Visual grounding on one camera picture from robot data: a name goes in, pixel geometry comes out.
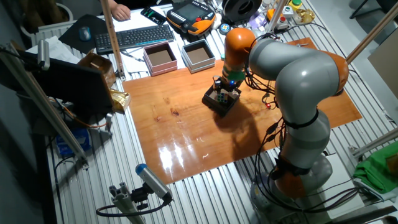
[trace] wooden board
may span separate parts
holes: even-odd
[[[183,68],[123,83],[146,163],[166,184],[254,155],[266,129],[281,117],[261,103],[264,92],[245,83],[232,110],[217,116],[201,99],[222,68],[216,61],[214,68],[194,74]],[[345,92],[318,107],[332,128],[361,118]],[[264,149],[274,147],[269,142]]]

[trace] computer mouse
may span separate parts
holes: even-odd
[[[79,29],[79,38],[81,41],[89,41],[91,40],[90,28],[82,27]]]

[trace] pink box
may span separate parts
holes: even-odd
[[[177,59],[167,41],[144,47],[144,60],[151,76],[177,69]]]

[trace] mousepad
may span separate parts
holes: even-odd
[[[79,29],[82,27],[89,27],[91,39],[89,41],[81,41],[79,38]],[[94,36],[98,34],[108,33],[106,23],[96,16],[84,15],[72,25],[59,40],[64,44],[79,50],[81,53],[87,54],[91,49],[95,48]]]

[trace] person's hand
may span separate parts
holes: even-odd
[[[111,8],[112,16],[119,21],[130,19],[130,9],[122,4],[117,4]]]

